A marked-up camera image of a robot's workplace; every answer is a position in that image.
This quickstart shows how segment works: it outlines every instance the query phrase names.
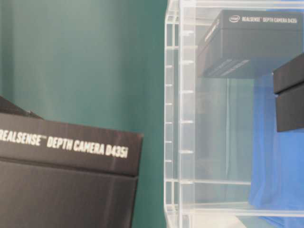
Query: black cardboard box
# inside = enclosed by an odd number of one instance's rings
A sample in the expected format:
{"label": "black cardboard box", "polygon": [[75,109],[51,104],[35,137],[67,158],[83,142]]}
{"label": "black cardboard box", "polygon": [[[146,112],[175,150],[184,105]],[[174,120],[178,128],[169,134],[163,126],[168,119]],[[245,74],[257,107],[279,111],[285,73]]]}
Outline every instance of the black cardboard box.
{"label": "black cardboard box", "polygon": [[0,227],[130,228],[142,135],[28,117],[7,102]]}
{"label": "black cardboard box", "polygon": [[304,54],[274,71],[278,132],[304,128]]}
{"label": "black cardboard box", "polygon": [[197,74],[255,78],[302,50],[302,13],[222,10],[198,45]]}
{"label": "black cardboard box", "polygon": [[304,84],[281,93],[275,102],[278,132],[304,128]]}

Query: plastic bin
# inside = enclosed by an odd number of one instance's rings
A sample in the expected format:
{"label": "plastic bin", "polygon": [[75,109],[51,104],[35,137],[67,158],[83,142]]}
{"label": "plastic bin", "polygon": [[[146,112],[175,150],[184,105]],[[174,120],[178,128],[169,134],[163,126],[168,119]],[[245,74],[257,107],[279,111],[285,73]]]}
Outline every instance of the plastic bin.
{"label": "plastic bin", "polygon": [[169,228],[304,227],[304,133],[277,131],[272,74],[303,53],[302,10],[304,1],[168,1]]}

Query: intel logo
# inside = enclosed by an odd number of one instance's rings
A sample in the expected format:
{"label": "intel logo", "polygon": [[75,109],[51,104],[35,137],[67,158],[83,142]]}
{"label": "intel logo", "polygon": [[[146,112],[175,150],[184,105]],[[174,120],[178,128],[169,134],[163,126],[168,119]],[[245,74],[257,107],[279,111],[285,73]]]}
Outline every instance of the intel logo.
{"label": "intel logo", "polygon": [[240,19],[241,19],[241,17],[239,15],[233,15],[229,18],[229,21],[232,23],[237,23],[237,22],[239,22]]}

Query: blue cloth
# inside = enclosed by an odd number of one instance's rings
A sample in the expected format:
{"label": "blue cloth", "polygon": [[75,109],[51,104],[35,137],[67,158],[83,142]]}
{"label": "blue cloth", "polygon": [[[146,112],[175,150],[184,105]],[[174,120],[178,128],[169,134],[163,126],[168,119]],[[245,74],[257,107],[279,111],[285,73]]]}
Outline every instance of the blue cloth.
{"label": "blue cloth", "polygon": [[[254,148],[249,202],[257,209],[304,210],[304,130],[278,133],[271,75],[255,82]],[[278,228],[304,228],[304,218],[263,217]]]}

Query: green wall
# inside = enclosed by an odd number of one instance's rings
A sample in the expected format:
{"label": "green wall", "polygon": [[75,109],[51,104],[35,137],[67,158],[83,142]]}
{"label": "green wall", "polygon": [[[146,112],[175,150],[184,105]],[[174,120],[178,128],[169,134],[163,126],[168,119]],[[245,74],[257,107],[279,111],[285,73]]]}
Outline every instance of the green wall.
{"label": "green wall", "polygon": [[166,0],[1,0],[1,94],[46,119],[145,134],[133,228],[164,228]]}

